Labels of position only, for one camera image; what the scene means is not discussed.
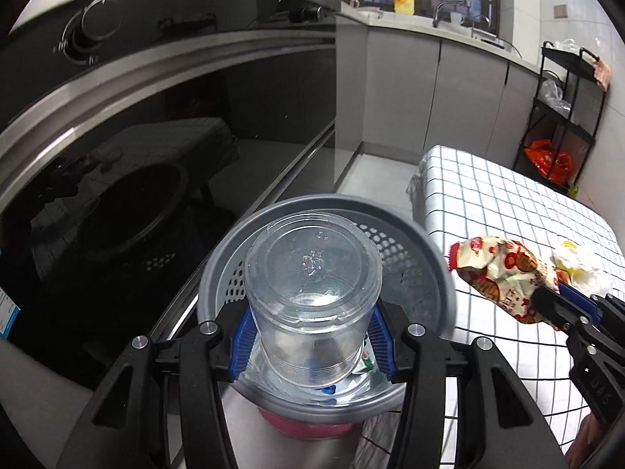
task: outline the table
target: table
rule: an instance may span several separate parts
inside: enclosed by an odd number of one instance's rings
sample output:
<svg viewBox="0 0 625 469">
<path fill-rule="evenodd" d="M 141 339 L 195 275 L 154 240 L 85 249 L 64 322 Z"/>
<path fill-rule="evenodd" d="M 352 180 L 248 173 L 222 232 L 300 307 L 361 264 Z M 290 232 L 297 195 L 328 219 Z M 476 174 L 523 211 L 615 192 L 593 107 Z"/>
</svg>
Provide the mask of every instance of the table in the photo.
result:
<svg viewBox="0 0 625 469">
<path fill-rule="evenodd" d="M 549 261 L 553 248 L 569 239 L 600 256 L 613 279 L 612 294 L 625 298 L 625 258 L 612 229 L 573 199 L 498 164 L 442 146 L 424 156 L 408 191 L 414 220 L 425 227 L 443 254 L 457 241 L 489 235 L 520 241 L 537 257 Z M 573 361 L 566 349 L 566 335 L 544 323 L 518 323 L 456 272 L 453 277 L 457 295 L 453 340 L 493 339 L 566 451 L 580 421 L 590 412 L 568 378 Z M 448 378 L 445 415 L 441 469 L 454 465 L 454 378 Z M 384 451 L 390 451 L 398 420 L 398 414 L 389 413 L 366 422 L 362 435 L 372 442 L 361 442 L 356 469 L 385 467 L 380 464 L 388 457 Z"/>
</svg>

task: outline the sink faucet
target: sink faucet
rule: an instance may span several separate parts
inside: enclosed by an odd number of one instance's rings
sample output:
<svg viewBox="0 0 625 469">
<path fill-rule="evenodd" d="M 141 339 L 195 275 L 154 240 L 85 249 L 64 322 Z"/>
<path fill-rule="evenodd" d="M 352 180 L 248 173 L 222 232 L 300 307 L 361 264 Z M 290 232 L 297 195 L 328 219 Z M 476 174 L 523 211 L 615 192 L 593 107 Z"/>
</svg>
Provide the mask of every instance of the sink faucet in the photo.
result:
<svg viewBox="0 0 625 469">
<path fill-rule="evenodd" d="M 443 5 L 463 5 L 468 9 L 471 8 L 471 2 L 469 0 L 445 0 L 444 2 L 439 3 L 434 10 L 434 19 L 432 20 L 432 26 L 434 28 L 438 28 L 438 23 L 441 21 L 438 16 L 438 12 Z"/>
<path fill-rule="evenodd" d="M 475 23 L 476 21 L 479 21 L 480 19 L 483 19 L 484 21 L 486 21 L 486 24 L 488 24 L 488 26 L 491 25 L 491 20 L 488 18 L 488 16 L 484 14 L 476 15 L 475 17 L 471 18 L 471 21 L 473 21 L 473 24 L 471 25 L 471 39 L 473 38 L 473 31 L 475 30 Z"/>
</svg>

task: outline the cloth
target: cloth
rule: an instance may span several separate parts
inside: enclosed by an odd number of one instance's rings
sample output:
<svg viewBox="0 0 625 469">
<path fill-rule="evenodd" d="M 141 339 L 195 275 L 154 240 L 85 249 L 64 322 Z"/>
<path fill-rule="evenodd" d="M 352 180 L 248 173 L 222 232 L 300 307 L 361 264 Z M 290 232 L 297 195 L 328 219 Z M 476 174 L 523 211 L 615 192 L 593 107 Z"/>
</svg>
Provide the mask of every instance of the cloth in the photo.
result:
<svg viewBox="0 0 625 469">
<path fill-rule="evenodd" d="M 607 92 L 607 88 L 610 86 L 610 80 L 612 79 L 612 69 L 601 58 L 595 62 L 595 79 L 597 84 L 601 86 L 604 92 Z"/>
</svg>

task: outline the gray plastic basket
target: gray plastic basket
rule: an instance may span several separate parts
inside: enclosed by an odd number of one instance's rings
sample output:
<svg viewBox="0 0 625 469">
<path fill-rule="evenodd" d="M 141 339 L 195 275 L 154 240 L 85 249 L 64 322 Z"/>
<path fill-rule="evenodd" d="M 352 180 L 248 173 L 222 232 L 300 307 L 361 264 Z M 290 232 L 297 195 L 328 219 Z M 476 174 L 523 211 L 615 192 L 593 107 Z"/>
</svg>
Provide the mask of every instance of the gray plastic basket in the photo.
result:
<svg viewBox="0 0 625 469">
<path fill-rule="evenodd" d="M 232 228 L 202 274 L 198 321 L 214 320 L 225 302 L 245 297 L 243 263 L 258 233 L 281 217 L 318 211 L 352 220 L 377 244 L 384 266 L 380 293 L 384 301 L 401 305 L 411 322 L 424 324 L 443 338 L 451 336 L 455 290 L 445 260 L 425 231 L 382 205 L 340 194 L 295 197 L 264 208 Z M 318 396 L 309 396 L 281 382 L 261 387 L 248 368 L 233 387 L 257 406 L 292 420 L 355 423 L 401 404 L 404 386 L 391 385 L 381 375 L 376 369 L 354 378 L 335 395 L 319 391 Z"/>
</svg>

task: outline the floor tile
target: floor tile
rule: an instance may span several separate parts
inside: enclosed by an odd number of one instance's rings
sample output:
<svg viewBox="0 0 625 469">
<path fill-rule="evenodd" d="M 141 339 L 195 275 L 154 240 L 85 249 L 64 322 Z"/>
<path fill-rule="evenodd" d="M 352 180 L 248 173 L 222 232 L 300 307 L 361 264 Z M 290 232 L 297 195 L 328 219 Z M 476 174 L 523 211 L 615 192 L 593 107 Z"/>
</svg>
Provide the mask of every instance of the floor tile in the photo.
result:
<svg viewBox="0 0 625 469">
<path fill-rule="evenodd" d="M 373 155 L 355 158 L 337 189 L 340 194 L 358 195 L 403 210 L 412 210 L 405 189 L 416 166 Z"/>
</svg>

